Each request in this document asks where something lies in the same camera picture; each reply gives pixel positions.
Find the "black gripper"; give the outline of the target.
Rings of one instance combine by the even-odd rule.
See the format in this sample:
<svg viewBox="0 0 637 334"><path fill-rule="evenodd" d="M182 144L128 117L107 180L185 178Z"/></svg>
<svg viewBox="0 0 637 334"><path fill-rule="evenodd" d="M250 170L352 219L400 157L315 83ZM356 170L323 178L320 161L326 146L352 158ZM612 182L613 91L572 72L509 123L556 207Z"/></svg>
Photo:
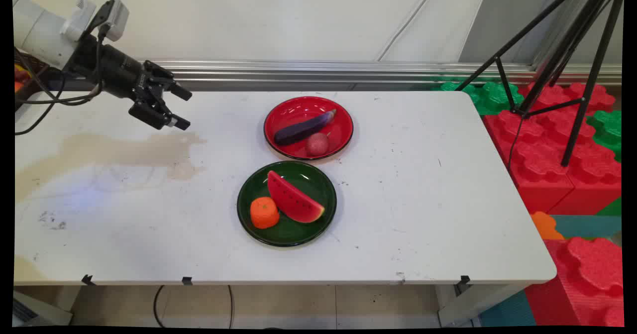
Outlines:
<svg viewBox="0 0 637 334"><path fill-rule="evenodd" d="M71 55L67 70L84 76L97 85L102 80L103 91L121 99L134 101L129 115L160 130L176 127L186 130L190 121L177 116L161 103L150 104L144 95L147 87L169 91L182 100L188 101L193 93L182 87L168 69L151 61L145 66L109 44L99 44L97 39L83 39Z"/></svg>

